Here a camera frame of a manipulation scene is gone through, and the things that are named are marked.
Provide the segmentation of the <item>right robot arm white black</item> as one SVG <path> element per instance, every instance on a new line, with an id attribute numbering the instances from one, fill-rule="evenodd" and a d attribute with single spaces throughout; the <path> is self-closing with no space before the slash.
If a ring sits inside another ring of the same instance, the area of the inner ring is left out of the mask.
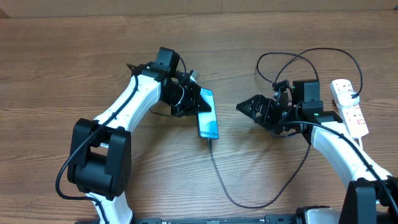
<path id="1" fill-rule="evenodd" d="M 341 210 L 299 207 L 293 215 L 267 215 L 266 223 L 397 223 L 397 177 L 375 163 L 359 144 L 364 119 L 358 94 L 348 80 L 330 84 L 338 112 L 325 111 L 318 80 L 287 81 L 273 86 L 275 95 L 255 95 L 236 109 L 276 136 L 301 134 L 330 163 L 346 188 Z"/>

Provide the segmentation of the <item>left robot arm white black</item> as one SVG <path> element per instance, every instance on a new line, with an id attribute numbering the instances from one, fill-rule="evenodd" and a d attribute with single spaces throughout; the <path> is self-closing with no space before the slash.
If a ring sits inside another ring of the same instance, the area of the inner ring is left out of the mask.
<path id="1" fill-rule="evenodd" d="M 93 120 L 79 119 L 73 128 L 70 155 L 60 169 L 55 189 L 64 173 L 83 196 L 93 202 L 96 223 L 133 223 L 134 213 L 125 189 L 131 175 L 131 135 L 145 113 L 158 101 L 170 106 L 172 117 L 195 115 L 201 138 L 218 139 L 215 102 L 211 90 L 200 87 L 195 71 L 179 71 L 183 59 L 161 47 L 153 62 L 129 65 L 131 79 L 118 99 Z"/>

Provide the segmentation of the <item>Galaxy smartphone blue screen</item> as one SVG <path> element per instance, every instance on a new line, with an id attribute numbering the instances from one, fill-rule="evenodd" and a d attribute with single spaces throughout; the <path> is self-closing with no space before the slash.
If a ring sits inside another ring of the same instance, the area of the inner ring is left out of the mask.
<path id="1" fill-rule="evenodd" d="M 219 138 L 219 131 L 213 92 L 211 90 L 202 88 L 200 94 L 202 98 L 210 105 L 211 111 L 198 113 L 197 120 L 199 136 L 205 139 L 217 140 Z"/>

